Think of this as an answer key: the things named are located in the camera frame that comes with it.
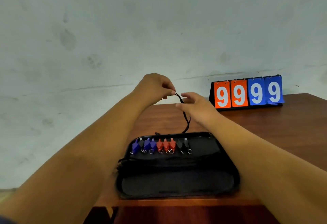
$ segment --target red clip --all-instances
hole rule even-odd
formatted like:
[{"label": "red clip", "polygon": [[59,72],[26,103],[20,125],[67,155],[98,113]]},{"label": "red clip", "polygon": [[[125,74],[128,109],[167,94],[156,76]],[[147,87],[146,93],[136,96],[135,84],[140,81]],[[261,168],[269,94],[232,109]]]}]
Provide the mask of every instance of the red clip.
[{"label": "red clip", "polygon": [[169,142],[167,141],[167,139],[164,140],[163,147],[165,148],[166,153],[169,154],[170,149],[169,149]]},{"label": "red clip", "polygon": [[161,142],[161,139],[157,142],[157,148],[159,153],[163,153],[163,143]]},{"label": "red clip", "polygon": [[174,141],[174,139],[171,138],[169,145],[170,145],[170,154],[173,154],[175,152],[176,141]]}]

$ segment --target white wall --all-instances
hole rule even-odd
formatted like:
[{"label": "white wall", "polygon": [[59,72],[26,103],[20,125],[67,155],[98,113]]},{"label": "white wall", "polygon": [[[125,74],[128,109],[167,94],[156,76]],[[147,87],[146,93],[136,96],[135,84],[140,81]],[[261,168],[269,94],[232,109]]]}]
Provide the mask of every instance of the white wall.
[{"label": "white wall", "polygon": [[211,81],[279,73],[284,94],[327,99],[326,54],[327,0],[0,0],[0,188],[146,73],[204,96]]}]

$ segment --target tabletop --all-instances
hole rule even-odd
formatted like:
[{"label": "tabletop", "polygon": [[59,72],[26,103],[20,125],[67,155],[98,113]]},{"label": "tabletop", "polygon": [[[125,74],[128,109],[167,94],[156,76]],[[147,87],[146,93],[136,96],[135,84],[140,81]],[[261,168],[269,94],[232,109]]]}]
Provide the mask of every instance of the tabletop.
[{"label": "tabletop", "polygon": [[[327,101],[310,94],[284,95],[284,106],[252,110],[223,111],[222,115],[268,142],[327,171]],[[136,137],[182,132],[186,121],[174,104],[153,105],[136,121],[127,145]],[[191,121],[188,132],[207,131]],[[168,199],[124,200],[115,190],[116,172],[106,182],[95,206],[217,206],[259,205],[247,188],[232,195]]]}]

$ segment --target hand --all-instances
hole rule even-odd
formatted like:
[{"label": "hand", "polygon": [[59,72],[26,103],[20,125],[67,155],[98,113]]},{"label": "hand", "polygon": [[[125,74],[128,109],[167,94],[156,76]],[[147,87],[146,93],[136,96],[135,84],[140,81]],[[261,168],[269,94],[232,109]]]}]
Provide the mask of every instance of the hand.
[{"label": "hand", "polygon": [[182,93],[184,104],[176,104],[176,107],[192,117],[196,122],[208,129],[208,123],[220,115],[211,102],[194,92]]},{"label": "hand", "polygon": [[151,73],[143,77],[132,93],[145,100],[148,107],[159,102],[162,98],[167,99],[167,96],[175,95],[176,89],[169,78]]}]

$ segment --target white digit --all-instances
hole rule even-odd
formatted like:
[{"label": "white digit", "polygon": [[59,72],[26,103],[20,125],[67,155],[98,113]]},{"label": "white digit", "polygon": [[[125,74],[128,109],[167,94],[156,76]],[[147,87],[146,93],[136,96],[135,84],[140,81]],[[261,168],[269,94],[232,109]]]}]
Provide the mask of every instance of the white digit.
[{"label": "white digit", "polygon": [[235,98],[240,98],[240,100],[234,100],[234,103],[236,105],[243,105],[243,103],[245,102],[245,90],[244,90],[244,87],[242,85],[236,85],[235,86],[234,96],[235,96]]},{"label": "white digit", "polygon": [[269,84],[269,86],[268,86],[268,92],[272,96],[275,96],[276,95],[275,98],[270,97],[269,98],[270,101],[272,101],[273,103],[276,103],[276,102],[278,102],[280,100],[280,98],[281,98],[281,89],[280,89],[279,84],[277,82],[271,82]]},{"label": "white digit", "polygon": [[224,100],[224,102],[218,102],[218,105],[220,107],[225,107],[228,103],[228,93],[227,93],[227,89],[223,86],[220,86],[217,90],[217,98],[219,100]]},{"label": "white digit", "polygon": [[254,102],[255,104],[259,104],[262,101],[262,87],[260,84],[258,83],[254,83],[253,85],[251,85],[251,95],[254,97],[258,97],[258,99],[256,98],[252,98],[252,102]]}]

